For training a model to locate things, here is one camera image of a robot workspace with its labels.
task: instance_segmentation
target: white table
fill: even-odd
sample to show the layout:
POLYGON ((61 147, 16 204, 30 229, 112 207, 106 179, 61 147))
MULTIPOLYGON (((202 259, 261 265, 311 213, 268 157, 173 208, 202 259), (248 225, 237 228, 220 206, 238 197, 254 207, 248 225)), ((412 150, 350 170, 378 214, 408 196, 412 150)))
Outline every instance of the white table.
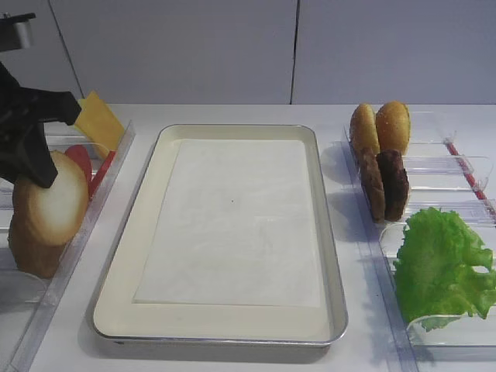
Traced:
MULTIPOLYGON (((79 264, 67 286, 50 328, 40 346, 31 371, 330 371, 394 370, 397 366, 389 340, 377 278, 367 260, 360 256, 357 240, 364 240, 357 205, 343 194, 348 180, 346 165, 338 159, 334 141, 342 138, 353 105, 112 105, 122 122, 130 119, 136 138, 102 210, 79 264), (279 123, 299 124, 313 129, 325 167, 332 228, 341 267, 350 323, 345 336, 320 361, 309 365, 213 363, 105 358, 93 342, 92 303, 105 259, 115 244, 115 233, 142 171, 146 155, 160 129, 177 123, 279 123)), ((412 111, 449 114, 445 120, 458 132, 460 153, 486 155, 496 161, 496 106, 436 105, 411 106, 412 111)), ((496 197, 496 176, 487 195, 496 197)), ((424 370, 494 370, 492 363, 427 363, 424 370)))

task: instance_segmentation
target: yellow cheese slice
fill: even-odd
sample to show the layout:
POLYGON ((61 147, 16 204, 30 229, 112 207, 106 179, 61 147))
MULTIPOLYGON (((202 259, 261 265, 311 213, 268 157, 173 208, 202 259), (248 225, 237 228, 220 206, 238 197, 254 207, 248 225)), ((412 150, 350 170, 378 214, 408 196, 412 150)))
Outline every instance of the yellow cheese slice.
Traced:
POLYGON ((81 113, 74 124, 92 142, 100 157, 106 158, 109 151, 116 151, 125 130, 110 108, 92 91, 80 101, 81 113))

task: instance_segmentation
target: lettuce leaf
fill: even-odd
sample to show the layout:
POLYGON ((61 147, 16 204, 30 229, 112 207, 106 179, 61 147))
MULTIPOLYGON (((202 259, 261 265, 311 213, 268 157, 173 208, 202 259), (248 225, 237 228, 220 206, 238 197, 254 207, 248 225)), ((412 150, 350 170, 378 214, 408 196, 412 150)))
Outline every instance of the lettuce leaf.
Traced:
MULTIPOLYGON (((426 315, 474 314, 485 319, 496 303, 492 250, 456 212, 423 209, 407 220, 394 262, 396 296, 406 322, 426 315), (485 267, 479 273, 473 267, 485 267)), ((446 319, 430 319, 427 330, 446 319)))

